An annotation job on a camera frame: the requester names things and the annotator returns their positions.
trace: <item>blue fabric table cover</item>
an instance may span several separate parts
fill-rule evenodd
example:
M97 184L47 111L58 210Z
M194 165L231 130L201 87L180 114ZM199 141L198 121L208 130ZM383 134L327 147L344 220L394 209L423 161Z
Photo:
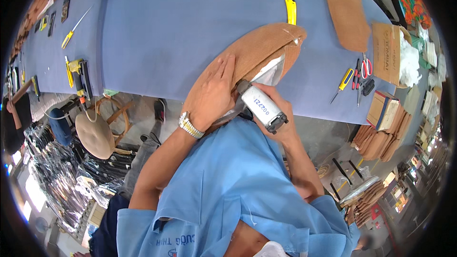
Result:
M26 80L37 75L41 92L75 94L76 88L70 88L65 67L65 56L69 60L85 59L88 61L89 79L94 95L103 93L101 79L101 26L106 0L70 0L68 18L61 23L62 5L64 0L56 0L47 10L51 14L56 12L54 29L48 37L49 22L43 31L34 33L35 26L30 30L27 40L22 46ZM65 49L62 49L68 32L81 19L86 10L91 7L84 19L78 25L73 37Z
M362 0L367 21L390 23L373 0ZM278 84L294 114L367 124L374 91L357 109L357 91L341 79L361 53L344 49L326 0L296 0L297 24L308 37L298 60ZM284 0L108 0L103 26L103 86L184 100L200 73L227 46L259 26L287 20ZM367 56L373 60L373 40ZM375 79L375 89L394 92Z

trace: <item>black metal rod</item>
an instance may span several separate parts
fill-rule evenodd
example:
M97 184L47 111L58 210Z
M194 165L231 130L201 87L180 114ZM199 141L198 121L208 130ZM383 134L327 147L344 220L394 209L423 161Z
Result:
M363 180L362 174L360 174L359 169L357 169L357 167L354 166L354 164L352 163L351 160L349 160L349 163L351 164L352 168L354 168L354 170L356 170L357 175L359 175L359 177Z
M337 161L335 158L333 158L332 161L335 163L335 165L337 166L338 170L340 170L340 172L343 174L343 176L346 177L346 179L347 179L348 182L349 182L349 185L352 186L351 180L350 180L349 177L346 175L346 173L345 173L345 171L343 170L343 168L341 168L340 163L338 163L338 161Z
M338 201L339 201L339 200L340 200L340 195L338 194L338 192L336 191L336 189L335 189L335 187L333 186L333 184L332 184L332 183L330 183L330 186L332 187L332 190L333 190L333 192L335 193L335 195L336 195L336 198L337 198L337 199L338 199Z

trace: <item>right hand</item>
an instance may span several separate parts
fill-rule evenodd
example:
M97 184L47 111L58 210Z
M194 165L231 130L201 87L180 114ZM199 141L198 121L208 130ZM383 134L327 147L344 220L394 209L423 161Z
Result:
M254 116L254 121L257 123L260 130L262 130L263 134L282 144L287 144L289 141L296 141L298 139L298 134L293 120L292 104L281 97L279 92L276 90L276 87L267 86L261 83L252 83L252 85L258 87L261 91L268 95L289 120L288 123L284 123L279 129L277 129L277 133L273 135L268 132L265 126L263 126L257 117Z
M354 216L354 208L353 208L353 206L351 206L347 210L347 225L350 226L355 221L356 221L356 218Z
M16 112L16 106L14 106L11 100L8 100L8 102L6 103L6 110L8 110L8 112L11 114Z

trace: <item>gold and silver watch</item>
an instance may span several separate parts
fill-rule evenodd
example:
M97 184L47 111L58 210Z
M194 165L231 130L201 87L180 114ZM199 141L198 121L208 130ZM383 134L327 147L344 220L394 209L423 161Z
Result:
M205 134L204 132L198 131L189 120L189 112L183 112L179 118L179 127L186 130L187 133L192 135L194 138L200 139Z

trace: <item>sneaker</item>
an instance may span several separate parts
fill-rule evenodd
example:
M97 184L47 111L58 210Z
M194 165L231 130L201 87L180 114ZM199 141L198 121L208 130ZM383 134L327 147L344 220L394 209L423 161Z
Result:
M155 120L165 123L165 99L157 99L154 102Z

